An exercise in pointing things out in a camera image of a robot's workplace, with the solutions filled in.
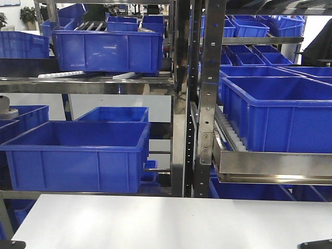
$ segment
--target potted plant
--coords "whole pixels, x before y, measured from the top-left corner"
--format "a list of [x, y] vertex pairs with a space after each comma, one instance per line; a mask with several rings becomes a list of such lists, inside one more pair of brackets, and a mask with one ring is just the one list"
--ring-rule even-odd
[[0, 12], [0, 29], [2, 27], [5, 27], [6, 24], [7, 24], [7, 17], [5, 15], [5, 13]]
[[36, 30], [36, 11], [34, 7], [24, 7], [21, 9], [21, 16], [20, 19], [26, 25], [27, 30]]

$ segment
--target blue plastic bin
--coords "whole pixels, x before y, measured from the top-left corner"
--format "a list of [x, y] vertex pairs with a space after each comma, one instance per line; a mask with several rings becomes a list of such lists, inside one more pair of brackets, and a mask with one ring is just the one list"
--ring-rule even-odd
[[154, 32], [53, 32], [62, 71], [157, 73], [162, 40]]
[[332, 153], [332, 86], [305, 77], [224, 80], [224, 113], [248, 150]]
[[76, 120], [148, 122], [149, 107], [97, 107]]
[[292, 61], [281, 53], [262, 53], [260, 58], [264, 61], [266, 66], [287, 66], [293, 64]]
[[[146, 161], [145, 169], [156, 169], [158, 167], [158, 162], [154, 160]], [[158, 173], [157, 172], [144, 172], [141, 178], [141, 184], [148, 183], [158, 183]]]
[[146, 122], [51, 121], [0, 145], [14, 190], [137, 192]]
[[233, 19], [235, 37], [265, 37], [270, 28], [257, 21]]
[[271, 20], [281, 29], [284, 27], [304, 25], [305, 23], [305, 20], [301, 16], [276, 16], [275, 18], [271, 18]]
[[74, 4], [58, 10], [59, 18], [82, 19], [82, 16], [89, 11], [85, 4]]
[[309, 67], [309, 66], [290, 66], [283, 67], [292, 73], [302, 74], [312, 79], [323, 79], [332, 77], [332, 67]]
[[144, 16], [142, 19], [142, 27], [161, 33], [165, 33], [164, 17], [163, 16]]
[[261, 22], [262, 24], [269, 26], [271, 23], [271, 17], [270, 16], [256, 16], [257, 21]]
[[218, 83], [218, 99], [224, 102], [224, 77], [294, 77], [300, 76], [269, 66], [236, 66], [236, 67], [222, 67], [219, 71]]
[[239, 53], [252, 53], [246, 45], [229, 45], [226, 46], [226, 54], [232, 61], [235, 61], [236, 54]]
[[271, 45], [253, 45], [253, 53], [260, 55], [261, 53], [280, 53]]
[[235, 32], [235, 26], [229, 20], [225, 20], [224, 37], [233, 37], [234, 32]]
[[137, 18], [134, 17], [108, 17], [107, 31], [134, 31], [139, 28]]
[[[60, 30], [74, 30], [77, 27], [77, 22], [75, 21], [75, 19], [71, 18], [59, 18], [59, 24]], [[43, 22], [40, 26], [43, 29], [44, 36], [52, 36], [50, 20]]]
[[237, 66], [265, 66], [264, 61], [254, 53], [236, 54], [233, 63]]
[[49, 38], [17, 31], [0, 32], [0, 58], [49, 58]]
[[217, 199], [295, 201], [282, 185], [219, 183], [212, 177], [209, 187], [211, 197]]
[[40, 126], [49, 120], [48, 105], [12, 105], [10, 108], [17, 109], [19, 116], [19, 133]]
[[247, 21], [256, 21], [256, 18], [253, 16], [247, 16], [247, 15], [234, 15], [232, 16], [233, 19], [239, 19], [239, 20], [247, 20]]
[[270, 23], [270, 33], [277, 37], [299, 37], [302, 35], [304, 24], [291, 27], [277, 27], [274, 23]]
[[293, 196], [298, 201], [327, 201], [314, 186], [294, 185]]

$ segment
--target white tabletop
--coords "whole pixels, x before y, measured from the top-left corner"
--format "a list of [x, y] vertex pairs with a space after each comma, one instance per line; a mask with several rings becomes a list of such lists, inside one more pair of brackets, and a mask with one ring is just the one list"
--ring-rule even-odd
[[26, 249], [296, 249], [332, 238], [331, 203], [41, 195]]

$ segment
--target metal shelving rack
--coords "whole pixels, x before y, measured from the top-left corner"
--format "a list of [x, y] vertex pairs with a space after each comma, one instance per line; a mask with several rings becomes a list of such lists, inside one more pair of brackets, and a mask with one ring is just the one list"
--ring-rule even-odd
[[188, 70], [188, 105], [185, 195], [208, 197], [213, 162], [221, 182], [332, 184], [331, 154], [253, 153], [227, 151], [231, 144], [220, 125], [216, 106], [219, 61], [222, 45], [300, 43], [303, 37], [223, 38], [225, 15], [332, 15], [332, 1], [271, 1], [268, 8], [226, 9], [226, 0], [205, 0], [205, 35], [199, 78], [198, 54], [202, 0], [191, 0], [191, 34]]

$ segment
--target slotted metal post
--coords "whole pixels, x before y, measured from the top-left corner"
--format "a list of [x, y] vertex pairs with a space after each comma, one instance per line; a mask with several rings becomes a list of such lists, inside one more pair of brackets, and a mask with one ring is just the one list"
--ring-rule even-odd
[[222, 53], [226, 0], [205, 1], [205, 34], [199, 89], [198, 132], [193, 196], [209, 196], [209, 176], [214, 138], [214, 113]]

